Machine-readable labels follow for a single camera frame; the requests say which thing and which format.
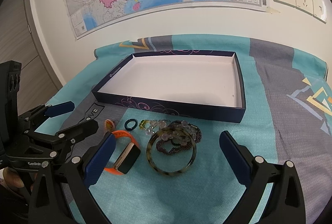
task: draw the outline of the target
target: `orange watch strap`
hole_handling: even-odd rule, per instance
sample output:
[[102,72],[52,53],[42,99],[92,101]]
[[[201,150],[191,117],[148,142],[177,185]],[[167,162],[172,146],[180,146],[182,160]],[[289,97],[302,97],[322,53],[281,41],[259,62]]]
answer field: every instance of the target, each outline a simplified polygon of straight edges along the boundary
[[[138,142],[135,140],[135,138],[129,132],[127,132],[125,130],[115,130],[115,131],[112,131],[112,134],[115,136],[116,139],[119,139],[122,137],[130,138],[131,142],[134,143],[139,148]],[[123,173],[119,172],[114,167],[113,168],[104,168],[104,170],[111,174],[114,174],[114,175],[123,175]]]

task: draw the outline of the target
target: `black ring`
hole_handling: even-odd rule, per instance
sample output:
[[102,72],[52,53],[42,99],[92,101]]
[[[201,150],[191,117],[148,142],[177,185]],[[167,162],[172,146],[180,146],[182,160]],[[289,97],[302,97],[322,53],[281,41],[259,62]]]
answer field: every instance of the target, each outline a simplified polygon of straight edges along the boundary
[[[128,126],[128,124],[129,124],[130,122],[135,122],[135,125],[134,125],[133,127],[131,127],[131,128],[128,128],[127,126]],[[136,120],[135,118],[131,118],[131,119],[128,119],[128,120],[124,123],[124,128],[125,128],[126,130],[134,130],[134,129],[137,127],[137,125],[138,125],[137,120]]]

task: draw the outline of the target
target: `tortoiseshell bangle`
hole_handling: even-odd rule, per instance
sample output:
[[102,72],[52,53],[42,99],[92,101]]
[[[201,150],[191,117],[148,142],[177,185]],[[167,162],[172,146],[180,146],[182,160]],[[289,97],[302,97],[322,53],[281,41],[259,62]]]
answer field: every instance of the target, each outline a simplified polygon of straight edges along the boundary
[[[191,159],[190,161],[188,162],[188,164],[180,169],[180,170],[177,170],[175,172],[165,172],[161,169],[159,169],[153,162],[152,160],[152,157],[151,157],[151,150],[152,150],[152,146],[153,144],[155,143],[155,141],[158,139],[158,137],[160,137],[161,135],[163,135],[164,133],[173,133],[173,131],[176,131],[178,133],[180,133],[182,136],[187,136],[190,138],[191,140],[191,143],[193,145],[193,154],[191,156]],[[163,174],[163,175],[168,175],[168,176],[174,176],[174,175],[179,175],[179,174],[182,174],[184,173],[194,162],[195,158],[196,158],[196,143],[194,141],[194,139],[192,138],[192,136],[187,132],[185,131],[184,129],[181,129],[181,128],[176,128],[176,127],[166,127],[166,128],[163,128],[159,131],[157,131],[155,134],[152,135],[152,137],[150,138],[148,144],[147,144],[147,147],[146,147],[146,157],[147,157],[147,161],[148,163],[150,164],[150,166],[158,173],[160,174]]]

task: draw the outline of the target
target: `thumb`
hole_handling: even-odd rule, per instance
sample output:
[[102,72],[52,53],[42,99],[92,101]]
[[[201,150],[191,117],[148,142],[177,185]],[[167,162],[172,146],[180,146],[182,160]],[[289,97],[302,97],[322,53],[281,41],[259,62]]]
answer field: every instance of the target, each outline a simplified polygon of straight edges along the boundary
[[19,177],[19,175],[8,168],[5,168],[3,170],[3,179],[5,180],[6,184],[8,186],[14,186],[17,188],[24,187],[22,179]]

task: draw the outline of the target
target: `door frame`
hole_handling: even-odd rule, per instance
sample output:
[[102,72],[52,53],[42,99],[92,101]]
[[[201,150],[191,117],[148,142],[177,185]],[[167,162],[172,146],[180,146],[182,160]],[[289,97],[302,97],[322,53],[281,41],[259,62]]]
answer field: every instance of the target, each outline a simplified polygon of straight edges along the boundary
[[59,78],[55,74],[55,72],[47,58],[47,55],[44,51],[42,43],[40,42],[37,30],[36,30],[36,26],[34,24],[34,18],[32,16],[30,0],[23,0],[23,1],[24,1],[24,9],[25,9],[25,14],[26,14],[26,18],[27,18],[27,23],[28,23],[28,26],[30,29],[30,34],[31,34],[32,40],[34,42],[34,46],[37,50],[37,53],[39,55],[39,58],[40,58],[42,64],[45,67],[45,70],[48,73],[49,77],[51,78],[53,84],[55,85],[57,90],[60,90],[63,86],[62,86],[62,83],[60,82]]

